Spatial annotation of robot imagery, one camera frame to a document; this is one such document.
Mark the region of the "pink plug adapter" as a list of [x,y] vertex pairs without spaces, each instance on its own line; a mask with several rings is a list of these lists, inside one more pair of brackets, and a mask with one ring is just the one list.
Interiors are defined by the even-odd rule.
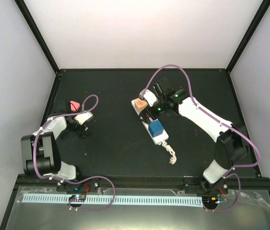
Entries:
[[72,112],[78,112],[79,111],[79,109],[80,109],[80,107],[81,107],[81,105],[78,103],[78,102],[76,102],[76,101],[70,101],[70,110],[72,111]]

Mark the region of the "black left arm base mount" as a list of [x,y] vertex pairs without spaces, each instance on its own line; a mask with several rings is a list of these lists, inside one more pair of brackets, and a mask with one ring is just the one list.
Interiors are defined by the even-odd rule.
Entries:
[[66,180],[58,179],[54,177],[57,181],[57,191],[66,192],[67,194],[79,193],[94,193],[99,187],[100,177],[92,176],[84,179],[84,182],[79,184],[68,183]]

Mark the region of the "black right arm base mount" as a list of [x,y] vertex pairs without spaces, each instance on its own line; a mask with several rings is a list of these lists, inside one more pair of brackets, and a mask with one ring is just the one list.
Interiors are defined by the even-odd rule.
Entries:
[[203,177],[186,177],[183,180],[184,185],[180,187],[187,194],[197,195],[217,195],[220,193],[228,194],[228,189],[224,179],[220,179],[217,182],[211,184]]

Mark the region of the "beige dragon cube socket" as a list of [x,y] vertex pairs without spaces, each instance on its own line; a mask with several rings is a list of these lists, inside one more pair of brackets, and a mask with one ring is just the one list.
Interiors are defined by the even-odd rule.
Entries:
[[148,106],[148,103],[145,100],[137,98],[134,101],[134,106],[135,106],[135,110],[138,113],[140,113],[141,111],[143,111]]

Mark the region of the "white power strip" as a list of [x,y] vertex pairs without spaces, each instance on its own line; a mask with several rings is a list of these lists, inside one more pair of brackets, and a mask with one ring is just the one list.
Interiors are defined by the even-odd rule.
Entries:
[[169,138],[162,123],[153,114],[147,101],[140,98],[131,101],[131,105],[138,115],[139,121],[142,122],[145,129],[155,145],[162,145]]

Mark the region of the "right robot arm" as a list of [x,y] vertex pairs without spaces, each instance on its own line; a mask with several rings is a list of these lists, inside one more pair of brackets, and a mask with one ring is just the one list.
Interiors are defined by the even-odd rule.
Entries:
[[190,93],[190,90],[175,90],[170,87],[166,78],[161,79],[153,86],[154,92],[144,89],[140,93],[147,106],[138,113],[152,138],[164,133],[152,130],[152,125],[158,123],[161,113],[172,111],[178,116],[185,117],[205,131],[215,143],[214,158],[203,171],[199,186],[201,191],[211,193],[217,182],[230,169],[250,152],[250,144],[246,140],[246,128],[242,123],[233,124],[225,120],[202,104]]

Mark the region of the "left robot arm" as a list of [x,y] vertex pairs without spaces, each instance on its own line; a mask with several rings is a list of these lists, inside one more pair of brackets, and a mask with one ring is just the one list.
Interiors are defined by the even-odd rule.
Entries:
[[69,131],[78,131],[83,138],[88,127],[84,124],[92,119],[91,112],[82,112],[81,106],[74,101],[61,101],[46,122],[33,134],[21,138],[23,171],[28,176],[41,179],[56,178],[67,181],[73,191],[84,186],[78,167],[62,161],[57,144],[58,137]]

